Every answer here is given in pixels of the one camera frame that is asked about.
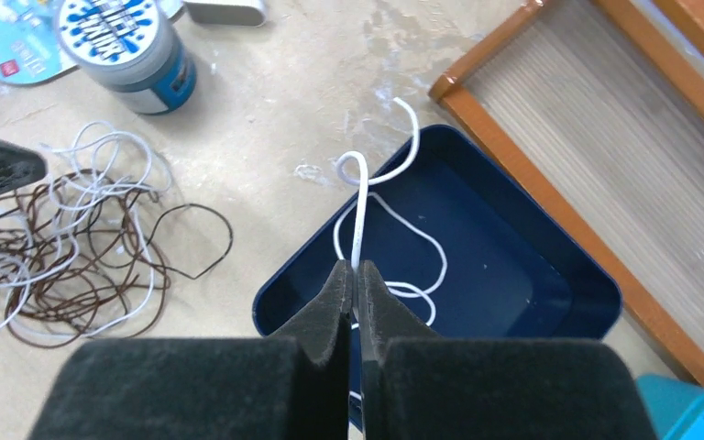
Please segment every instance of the table surface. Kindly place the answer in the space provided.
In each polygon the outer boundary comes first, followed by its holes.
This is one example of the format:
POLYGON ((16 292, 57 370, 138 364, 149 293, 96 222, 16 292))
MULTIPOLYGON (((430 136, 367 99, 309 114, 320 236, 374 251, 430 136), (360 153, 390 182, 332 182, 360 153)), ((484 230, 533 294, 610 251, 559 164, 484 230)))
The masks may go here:
MULTIPOLYGON (((199 26, 181 16, 175 26, 199 71, 183 108, 135 115, 72 71, 36 87, 0 84, 0 138, 68 146, 99 119, 145 138, 169 161, 174 191, 224 213, 236 234, 212 273, 177 280, 148 335, 256 336, 255 292, 355 191, 336 178, 333 159, 356 149, 375 170, 410 136, 395 96, 415 107, 423 127, 452 124, 428 88, 518 4, 286 0, 269 5, 260 28, 199 26)), ((162 246, 200 267, 218 250, 216 233, 185 227, 162 246)), ((606 340, 634 374, 673 374, 627 316, 606 340)), ((28 434, 76 347, 36 349, 0 333, 0 439, 28 434)))

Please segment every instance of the white wire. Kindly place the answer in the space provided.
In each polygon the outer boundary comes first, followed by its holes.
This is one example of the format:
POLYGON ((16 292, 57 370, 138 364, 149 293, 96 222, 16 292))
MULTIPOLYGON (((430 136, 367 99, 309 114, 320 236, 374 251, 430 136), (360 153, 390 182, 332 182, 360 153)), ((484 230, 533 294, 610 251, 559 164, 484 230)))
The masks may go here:
MULTIPOLYGON (((12 324, 34 336, 47 336, 66 339, 74 337, 75 335, 61 332, 35 331, 22 325, 17 320, 21 309, 28 302, 31 285, 37 281, 45 280, 63 270, 66 270, 71 264, 73 264, 73 262, 80 255, 80 244, 71 232, 75 227, 79 226, 82 222, 89 218, 95 207, 98 206, 100 202, 109 197, 125 197, 128 192, 134 189, 148 191, 151 193, 164 193, 172 186, 172 178, 168 163, 165 159, 156 154, 144 139, 126 131, 115 130, 111 124, 105 121, 95 121, 84 126, 74 137, 74 140, 69 148, 52 149, 47 146, 43 146, 43 148, 65 159, 69 163, 74 171, 74 175, 72 179, 64 178, 64 189, 68 191, 68 189, 71 188, 79 194, 73 200, 69 200, 66 203, 62 202, 61 198, 57 194, 57 188, 55 186, 56 178, 51 174, 47 176, 46 182, 49 185, 50 204, 54 204, 56 208, 60 209, 60 212, 50 219, 51 230, 47 233, 48 236, 54 240, 54 244, 57 249, 55 252, 55 261, 44 265, 44 267, 52 269, 32 271, 30 268, 31 258, 29 256, 25 256, 21 259, 17 256, 10 256, 0 252, 0 276, 8 279, 8 282, 0 282, 0 289, 7 292, 4 297, 5 305, 11 302, 14 295, 19 295, 16 309, 0 322, 0 330, 5 326, 12 324), (82 138, 85 133, 91 128, 98 126, 106 128, 109 132, 98 137, 92 142, 86 144, 82 143, 82 138), (131 176, 123 176, 119 179, 114 179, 112 176, 114 166, 118 163, 118 156, 124 149, 125 145, 136 146, 143 152, 146 160, 144 172, 141 173, 140 177, 136 180, 134 180, 131 176), (95 164, 98 163, 98 160, 100 159, 99 156, 103 154, 102 150, 106 147, 112 148, 110 156, 105 161, 105 166, 100 171, 96 170, 95 164), (90 163, 87 166, 83 166, 79 158, 79 153, 86 149, 91 149, 90 163), (160 187, 147 184, 147 179, 152 174, 156 163, 159 165, 159 168, 165 178, 165 184, 160 187), (89 175, 85 175, 83 174, 83 170, 85 169, 92 169, 93 171, 89 175), (75 219, 71 222, 65 221, 66 219, 64 214, 68 213, 75 215, 75 219), (69 247, 71 247, 71 255, 64 256, 63 250, 68 249, 69 247)), ((0 215, 4 212, 5 211, 0 208, 0 215)), ((152 256, 149 254, 147 239, 138 221, 138 206, 134 205, 131 207, 127 215, 130 216, 131 222, 136 229, 138 244, 141 247, 141 253, 145 260, 151 263, 152 256)), ((25 248, 33 248, 33 236, 31 235, 28 227, 28 219, 26 218, 26 215, 17 212, 1 217, 0 221, 5 221, 7 219, 16 221, 19 224, 18 229, 24 233, 26 242, 23 243, 22 246, 25 248)), ((140 313, 153 296, 155 282, 156 271, 150 266, 149 285, 147 292, 145 293, 145 297, 139 306, 122 316, 112 319, 108 323, 97 325, 95 329, 88 330, 83 333, 82 336, 91 337, 99 335, 114 325, 120 324, 140 313)))
MULTIPOLYGON (((409 118, 411 119, 412 122, 412 145, 409 149, 409 154, 406 156, 406 160, 403 161, 401 165, 396 167, 394 170, 379 176, 374 179, 369 179, 369 168, 368 164, 366 163, 365 157, 360 154, 357 151, 348 151, 347 153, 344 153, 336 162, 335 164, 335 171, 338 174, 338 177, 351 185, 358 185, 358 191, 357 191, 357 201, 350 205, 335 221, 335 224, 333 226, 333 247, 335 250, 335 255, 339 259, 344 259, 344 252, 341 249, 341 243, 339 239, 339 234, 340 234, 340 229, 341 229, 341 224, 344 222, 344 220, 347 218, 347 215, 352 212, 353 209, 357 208, 356 210, 356 215, 355 215, 355 228, 354 228, 354 235, 352 236, 352 254, 350 256, 350 261, 352 265, 352 269, 357 271, 358 267, 360 265, 360 250, 362 248, 362 243, 363 243, 363 232, 364 232, 364 224, 365 224, 365 218, 366 218, 366 208, 367 208, 367 202, 368 198, 373 197, 374 200, 379 202, 382 208, 392 216, 395 220, 400 222, 402 225, 406 226, 414 232, 414 234, 424 238, 428 242, 430 242, 435 249, 438 251, 438 255, 441 258, 441 270, 439 271, 438 274, 438 279, 435 281, 435 283, 430 286, 429 288, 422 290, 411 283, 408 282, 403 282, 403 281, 385 281, 385 285, 389 288, 390 293, 392 293, 395 296, 399 296, 401 298, 423 298, 425 302, 428 304, 428 307, 430 308, 430 316, 428 319, 425 321, 427 325, 432 325, 433 322, 435 321, 436 317, 436 309, 435 309, 435 302, 430 298, 430 294, 435 292, 441 284, 444 282, 444 278, 446 277, 446 270, 448 269, 448 262, 446 260, 446 253, 444 252, 444 249, 441 247, 441 244, 438 243, 438 241, 435 240, 432 236, 429 236, 426 234, 424 231, 420 230, 418 227, 412 225, 408 220, 403 218, 400 214, 396 213, 385 201, 384 199, 381 198, 377 193, 375 192, 369 192, 369 186, 370 185, 375 185, 378 183, 383 183, 390 181, 394 178, 396 178, 398 175, 406 171, 414 162, 414 159, 417 157, 417 153, 419 152, 420 149, 420 126, 419 126, 419 121, 417 120, 417 115, 413 111, 413 109, 406 104, 401 98, 395 98, 394 99, 395 104, 400 105, 404 110, 406 110, 406 113, 409 114, 409 118), (344 164, 348 162, 349 160, 355 160, 360 168, 360 179, 355 179, 353 177, 350 177, 347 175, 344 171, 344 164)), ((352 324, 352 329, 358 328, 358 324, 352 324)))

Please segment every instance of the paint can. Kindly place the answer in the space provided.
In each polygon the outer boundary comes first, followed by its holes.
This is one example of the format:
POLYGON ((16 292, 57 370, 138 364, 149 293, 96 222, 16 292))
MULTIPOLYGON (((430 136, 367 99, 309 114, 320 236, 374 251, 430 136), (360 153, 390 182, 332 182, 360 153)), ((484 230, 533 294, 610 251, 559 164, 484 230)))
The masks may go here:
POLYGON ((168 113, 193 93, 193 59, 156 0, 63 0, 54 27, 80 68, 136 113, 168 113))

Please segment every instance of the blue plastic container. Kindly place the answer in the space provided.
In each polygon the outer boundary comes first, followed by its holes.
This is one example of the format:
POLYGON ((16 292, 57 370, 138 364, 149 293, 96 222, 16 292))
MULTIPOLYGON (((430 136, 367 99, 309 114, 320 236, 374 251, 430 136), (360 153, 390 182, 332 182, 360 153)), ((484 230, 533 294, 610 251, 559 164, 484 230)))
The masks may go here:
POLYGON ((660 439, 704 440, 704 389, 655 375, 637 383, 660 439))
MULTIPOLYGON (((403 146, 376 175, 405 159, 403 146)), ((448 337, 601 338, 619 317, 622 298, 614 281, 515 181, 450 126, 422 130, 413 165, 371 188, 397 213, 435 237, 449 262, 431 298, 433 329, 448 337)), ((260 289, 255 326, 269 335, 321 290, 336 263, 333 225, 353 197, 260 289)), ((354 213, 341 227, 351 249, 354 213)), ((373 260, 386 281, 427 287, 441 260, 431 244, 368 200, 362 258, 373 260)), ((402 300, 417 316, 422 299, 402 300)), ((360 346, 353 334, 349 386, 360 388, 360 346)), ((350 402, 359 425, 359 402, 350 402)))

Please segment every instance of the blue lid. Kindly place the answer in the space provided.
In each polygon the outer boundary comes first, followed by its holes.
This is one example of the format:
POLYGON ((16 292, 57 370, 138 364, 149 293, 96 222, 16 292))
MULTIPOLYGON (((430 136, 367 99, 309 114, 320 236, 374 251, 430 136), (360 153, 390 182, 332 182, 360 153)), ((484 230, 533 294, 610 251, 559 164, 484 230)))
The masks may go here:
POLYGON ((116 66, 136 60, 159 35, 153 0, 65 0, 56 28, 60 43, 79 63, 116 66))

